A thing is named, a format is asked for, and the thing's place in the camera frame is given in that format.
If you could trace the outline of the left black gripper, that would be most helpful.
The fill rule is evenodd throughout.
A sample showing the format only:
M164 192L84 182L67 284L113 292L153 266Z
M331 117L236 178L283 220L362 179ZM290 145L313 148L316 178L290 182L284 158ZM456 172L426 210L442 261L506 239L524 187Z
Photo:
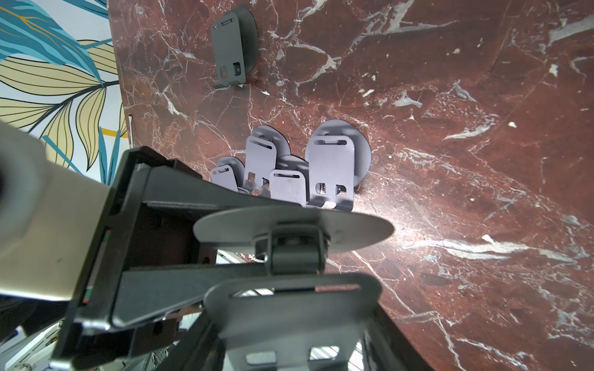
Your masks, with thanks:
M179 332L167 314L203 301L225 281L267 275L264 264L214 265L216 250L200 246L189 220L157 209L216 213L297 205L235 193L201 178L149 147L125 152L67 307L51 368L94 369L169 346ZM143 267L151 269L131 271Z

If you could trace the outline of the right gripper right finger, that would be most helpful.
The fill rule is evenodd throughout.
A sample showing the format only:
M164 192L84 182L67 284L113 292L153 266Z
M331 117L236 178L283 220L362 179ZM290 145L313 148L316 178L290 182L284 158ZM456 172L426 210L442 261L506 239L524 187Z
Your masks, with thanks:
M366 327L366 370L434 369L377 304Z

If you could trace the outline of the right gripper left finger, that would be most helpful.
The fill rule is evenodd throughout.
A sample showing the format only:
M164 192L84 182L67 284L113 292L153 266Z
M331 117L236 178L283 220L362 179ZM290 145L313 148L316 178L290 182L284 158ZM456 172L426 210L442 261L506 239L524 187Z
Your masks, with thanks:
M204 311L157 370L223 369L223 343L209 314Z

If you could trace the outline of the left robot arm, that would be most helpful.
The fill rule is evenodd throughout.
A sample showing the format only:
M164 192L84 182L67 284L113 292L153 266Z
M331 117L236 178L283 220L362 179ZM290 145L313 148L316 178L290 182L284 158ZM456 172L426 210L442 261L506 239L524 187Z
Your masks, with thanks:
M46 160L41 142L1 126L1 337L63 321L54 369L86 370L167 346L174 313L225 282L265 276L261 264L216 265L193 224L267 207L203 181L142 147L123 155L114 184Z

